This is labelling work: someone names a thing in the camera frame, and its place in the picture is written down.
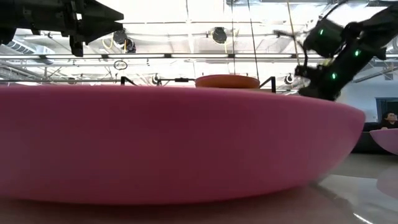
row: black mechanical arm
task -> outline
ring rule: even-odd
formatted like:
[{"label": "black mechanical arm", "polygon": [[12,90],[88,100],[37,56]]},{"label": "black mechanical arm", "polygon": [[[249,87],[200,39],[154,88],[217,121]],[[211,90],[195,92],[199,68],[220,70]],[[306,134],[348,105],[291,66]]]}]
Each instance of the black mechanical arm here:
[{"label": "black mechanical arm", "polygon": [[83,42],[123,30],[115,22],[123,19],[123,14],[95,0],[0,0],[0,44],[8,44],[17,28],[35,35],[58,31],[69,37],[72,54],[82,57]]},{"label": "black mechanical arm", "polygon": [[[300,95],[335,101],[341,89],[374,57],[386,59],[385,46],[398,35],[398,4],[389,6],[368,20],[350,22],[346,27],[326,17],[318,21],[303,44],[298,42],[305,53],[305,61],[296,67],[295,76],[310,80],[308,86],[299,89]],[[275,34],[291,36],[296,41],[292,34],[277,30]],[[308,50],[330,58],[331,63],[307,66]]]}]

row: wall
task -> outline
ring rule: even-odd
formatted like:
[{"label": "wall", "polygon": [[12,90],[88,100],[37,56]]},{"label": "wall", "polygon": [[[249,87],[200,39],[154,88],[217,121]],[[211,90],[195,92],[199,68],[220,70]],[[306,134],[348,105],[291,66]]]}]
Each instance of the wall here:
[{"label": "wall", "polygon": [[352,83],[343,89],[337,102],[364,111],[366,122],[377,122],[376,97],[398,97],[398,83]]}]

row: person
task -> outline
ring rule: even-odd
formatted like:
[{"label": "person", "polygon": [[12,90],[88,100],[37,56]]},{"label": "person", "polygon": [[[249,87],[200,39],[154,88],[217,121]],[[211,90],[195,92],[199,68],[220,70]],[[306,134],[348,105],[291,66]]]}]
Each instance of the person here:
[{"label": "person", "polygon": [[382,116],[382,121],[380,122],[380,128],[381,129],[398,128],[397,115],[390,111],[384,113]]}]

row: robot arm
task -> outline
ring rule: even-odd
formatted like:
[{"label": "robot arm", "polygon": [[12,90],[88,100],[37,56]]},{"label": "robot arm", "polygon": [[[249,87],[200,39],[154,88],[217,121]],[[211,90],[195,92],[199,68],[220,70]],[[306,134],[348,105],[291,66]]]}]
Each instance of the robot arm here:
[{"label": "robot arm", "polygon": [[324,18],[312,29],[301,45],[304,52],[314,50],[332,63],[318,67],[298,65],[295,75],[308,78],[309,86],[299,89],[303,96],[335,101],[341,89],[360,72],[373,57],[386,59],[386,48],[398,35],[398,4],[361,22],[341,27]]},{"label": "robot arm", "polygon": [[82,57],[83,42],[123,30],[115,22],[123,19],[123,14],[95,0],[1,0],[0,44],[8,44],[17,28],[30,29],[35,35],[40,30],[58,31],[70,37],[72,54]]}]

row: white floor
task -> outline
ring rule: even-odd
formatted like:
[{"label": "white floor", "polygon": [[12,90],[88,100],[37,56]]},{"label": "white floor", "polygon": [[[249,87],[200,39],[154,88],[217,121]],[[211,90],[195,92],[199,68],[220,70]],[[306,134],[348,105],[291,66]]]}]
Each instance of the white floor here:
[{"label": "white floor", "polygon": [[398,223],[398,156],[352,154],[317,184],[221,203],[93,207],[0,200],[0,223]]}]

